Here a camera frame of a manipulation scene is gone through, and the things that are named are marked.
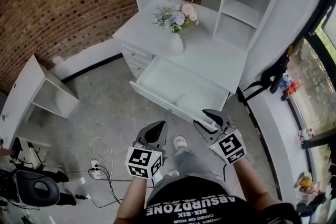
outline black t-shirt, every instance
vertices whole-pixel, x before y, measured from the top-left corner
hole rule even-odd
[[[186,177],[162,188],[137,223],[301,223],[291,204],[277,204],[257,213],[246,201],[228,195],[221,185]]]

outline white box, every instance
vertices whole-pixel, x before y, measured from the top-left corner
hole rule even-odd
[[[212,144],[210,149],[228,165],[246,155],[245,144],[238,129]]]
[[[162,152],[130,146],[125,164],[131,176],[152,179],[153,175],[163,165]]]

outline white hutch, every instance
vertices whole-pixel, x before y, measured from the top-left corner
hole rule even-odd
[[[134,90],[181,118],[210,130],[203,109],[221,110],[237,90],[248,52],[277,0],[202,0],[200,23],[181,34],[184,52],[170,53],[172,33],[153,24],[167,0],[136,0],[139,12],[113,37],[137,79]]]

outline white baseboard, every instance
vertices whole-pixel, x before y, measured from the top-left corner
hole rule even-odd
[[[121,47],[115,39],[111,38],[84,49],[65,60],[60,56],[55,57],[53,59],[55,66],[50,72],[59,79],[64,79],[120,53]]]

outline red brick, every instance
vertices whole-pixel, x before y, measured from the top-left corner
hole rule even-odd
[[[10,91],[32,54],[51,68],[54,57],[111,37],[137,11],[136,0],[0,0],[0,90]]]

